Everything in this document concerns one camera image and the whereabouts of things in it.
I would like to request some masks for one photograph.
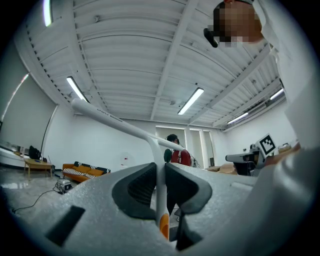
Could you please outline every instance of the orange part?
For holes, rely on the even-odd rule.
[[[169,240],[169,214],[162,215],[159,228],[164,237]]]

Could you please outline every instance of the wooden table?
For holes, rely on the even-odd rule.
[[[30,168],[32,169],[44,169],[45,170],[45,175],[47,176],[47,169],[50,169],[51,173],[51,178],[52,178],[52,164],[49,162],[44,162],[41,160],[34,160],[30,158],[24,158],[24,172],[26,172],[26,166],[28,165],[29,167],[29,172],[28,172],[28,180],[30,181]]]

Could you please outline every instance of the ceiling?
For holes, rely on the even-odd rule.
[[[31,73],[70,104],[73,76],[91,104],[122,119],[225,128],[281,86],[265,40],[212,48],[203,36],[218,0],[42,1],[21,26]],[[197,87],[202,96],[179,109]]]

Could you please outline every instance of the device on floor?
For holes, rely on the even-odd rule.
[[[55,187],[59,190],[58,193],[60,194],[65,194],[73,188],[70,181],[65,178],[59,178],[55,184]]]

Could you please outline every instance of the red shirt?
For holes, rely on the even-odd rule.
[[[185,165],[185,166],[190,166],[190,163],[191,163],[191,157],[190,157],[190,154],[189,152],[184,149],[181,151],[181,162],[179,162],[179,151],[176,150],[173,152],[172,154],[172,157],[171,157],[171,163],[179,163],[179,164],[182,164],[182,165]]]

